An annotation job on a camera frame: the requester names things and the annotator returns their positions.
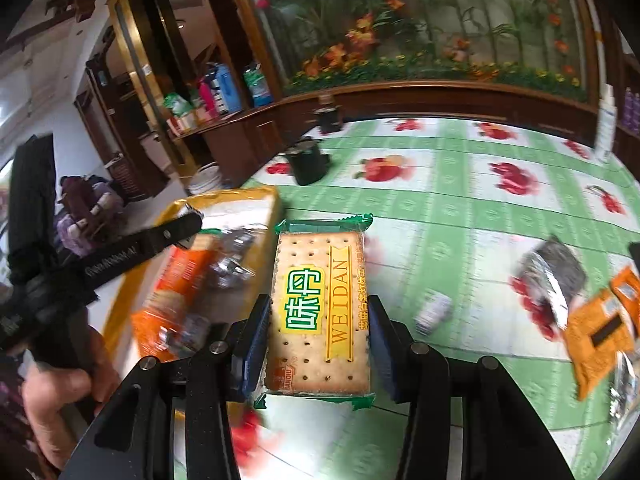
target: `purple bottle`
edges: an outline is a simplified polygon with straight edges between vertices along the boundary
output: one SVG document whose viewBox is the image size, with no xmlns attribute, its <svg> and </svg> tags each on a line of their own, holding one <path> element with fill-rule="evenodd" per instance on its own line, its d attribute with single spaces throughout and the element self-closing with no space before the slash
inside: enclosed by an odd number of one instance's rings
<svg viewBox="0 0 640 480">
<path fill-rule="evenodd" d="M 640 94 L 634 96 L 634 108 L 631 115 L 631 130 L 640 133 Z"/>
<path fill-rule="evenodd" d="M 631 121 L 634 113 L 634 95 L 631 93 L 631 88 L 626 87 L 625 92 L 625 109 L 622 115 L 622 125 L 631 128 Z"/>
</svg>

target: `pink bottle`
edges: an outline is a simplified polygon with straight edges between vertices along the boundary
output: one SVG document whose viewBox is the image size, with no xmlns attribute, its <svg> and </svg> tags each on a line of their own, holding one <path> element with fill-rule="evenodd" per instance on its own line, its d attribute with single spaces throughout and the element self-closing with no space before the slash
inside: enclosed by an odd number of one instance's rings
<svg viewBox="0 0 640 480">
<path fill-rule="evenodd" d="M 198 86 L 198 92 L 200 93 L 200 97 L 204 101 L 204 105 L 207 108 L 207 112 L 211 115 L 212 119 L 217 119 L 219 117 L 218 109 L 216 108 L 216 103 L 213 100 L 213 94 L 211 93 L 211 88 L 204 82 L 204 79 L 200 80 L 200 84 Z"/>
</svg>

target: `blue gripper pad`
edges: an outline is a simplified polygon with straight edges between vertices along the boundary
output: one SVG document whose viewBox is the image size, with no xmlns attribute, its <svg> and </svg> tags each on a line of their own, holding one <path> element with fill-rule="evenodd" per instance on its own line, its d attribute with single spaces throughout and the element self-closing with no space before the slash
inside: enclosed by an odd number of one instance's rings
<svg viewBox="0 0 640 480">
<path fill-rule="evenodd" d="M 271 313 L 271 297 L 261 294 L 255 301 L 249 318 L 231 356 L 231 373 L 234 378 L 238 402 L 243 402 L 255 391 L 267 351 L 267 330 Z"/>
<path fill-rule="evenodd" d="M 369 296 L 367 300 L 373 364 L 391 399 L 398 404 L 410 402 L 413 381 L 407 373 L 407 359 L 414 340 L 402 323 L 389 319 L 379 297 Z"/>
</svg>

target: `green checkered tablecloth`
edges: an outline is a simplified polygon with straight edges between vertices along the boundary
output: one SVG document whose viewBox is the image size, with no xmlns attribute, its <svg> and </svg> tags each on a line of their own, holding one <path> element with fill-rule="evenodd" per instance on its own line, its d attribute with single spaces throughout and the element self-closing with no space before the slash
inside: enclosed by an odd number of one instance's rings
<svg viewBox="0 0 640 480">
<path fill-rule="evenodd" d="M 564 344 L 543 338 L 510 286 L 522 255 L 551 233 L 588 274 L 585 294 L 605 286 L 640 240 L 640 186 L 617 160 L 540 132 L 464 120 L 359 121 L 320 136 L 332 166 L 299 187 L 277 157 L 245 186 L 278 186 L 290 218 L 373 213 L 366 238 L 367 286 L 389 316 L 446 356 L 495 355 L 551 431 L 576 478 L 597 478 L 610 454 L 609 383 L 575 398 Z M 414 317 L 430 290 L 453 300 L 450 319 L 428 338 Z M 374 378 L 371 410 L 307 399 L 268 398 L 268 464 L 247 478 L 390 479 L 407 406 Z M 454 402 L 451 478 L 460 460 L 461 407 Z"/>
</svg>

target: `stack of plates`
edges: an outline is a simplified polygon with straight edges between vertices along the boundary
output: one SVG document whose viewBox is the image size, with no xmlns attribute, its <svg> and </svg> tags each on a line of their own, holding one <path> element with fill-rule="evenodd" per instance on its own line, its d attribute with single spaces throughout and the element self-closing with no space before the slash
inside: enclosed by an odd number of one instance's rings
<svg viewBox="0 0 640 480">
<path fill-rule="evenodd" d="M 222 175 L 220 174 L 220 168 L 216 162 L 207 164 L 198 170 L 193 175 L 189 184 L 189 194 L 198 195 L 212 191 L 215 189 L 222 189 Z"/>
</svg>

